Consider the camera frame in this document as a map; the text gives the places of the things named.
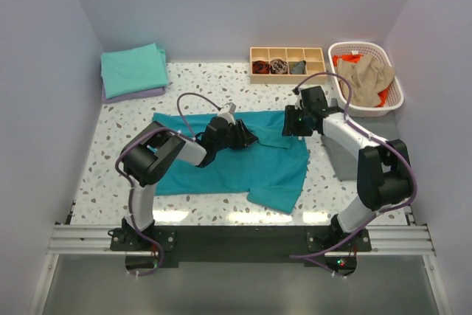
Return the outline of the teal t shirt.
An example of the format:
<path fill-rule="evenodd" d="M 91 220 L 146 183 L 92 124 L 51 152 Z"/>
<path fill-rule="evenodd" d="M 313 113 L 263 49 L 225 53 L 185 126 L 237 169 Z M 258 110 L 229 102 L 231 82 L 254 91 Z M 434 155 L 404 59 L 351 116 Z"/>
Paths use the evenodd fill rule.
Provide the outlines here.
<path fill-rule="evenodd" d="M 207 167 L 175 161 L 157 184 L 157 195 L 246 193 L 249 202 L 290 214 L 301 193 L 309 153 L 303 139 L 283 136 L 283 111 L 237 112 L 257 142 L 224 149 Z"/>

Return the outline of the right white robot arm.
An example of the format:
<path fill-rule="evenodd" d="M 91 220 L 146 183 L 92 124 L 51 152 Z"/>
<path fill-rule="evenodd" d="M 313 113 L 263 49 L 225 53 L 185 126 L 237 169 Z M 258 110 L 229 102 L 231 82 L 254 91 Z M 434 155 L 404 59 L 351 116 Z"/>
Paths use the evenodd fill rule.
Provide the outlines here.
<path fill-rule="evenodd" d="M 406 145 L 366 130 L 339 107 L 329 106 L 319 86 L 296 87 L 297 102 L 285 107 L 284 136 L 311 136 L 314 132 L 340 144 L 357 160 L 357 196 L 332 217 L 330 245 L 346 250 L 384 209 L 406 201 L 416 192 Z"/>

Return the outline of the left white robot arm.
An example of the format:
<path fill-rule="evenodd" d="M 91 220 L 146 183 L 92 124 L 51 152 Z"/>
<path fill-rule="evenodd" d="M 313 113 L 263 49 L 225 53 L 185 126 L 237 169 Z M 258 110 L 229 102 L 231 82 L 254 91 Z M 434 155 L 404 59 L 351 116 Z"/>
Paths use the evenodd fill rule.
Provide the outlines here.
<path fill-rule="evenodd" d="M 195 138 L 160 122 L 149 124 L 122 149 L 115 163 L 118 173 L 131 186 L 129 215 L 125 217 L 130 226 L 127 242 L 136 250 L 145 250 L 152 244 L 154 193 L 174 161 L 204 168 L 213 163 L 219 151 L 246 149 L 258 141 L 241 119 L 229 114 L 213 117 Z"/>

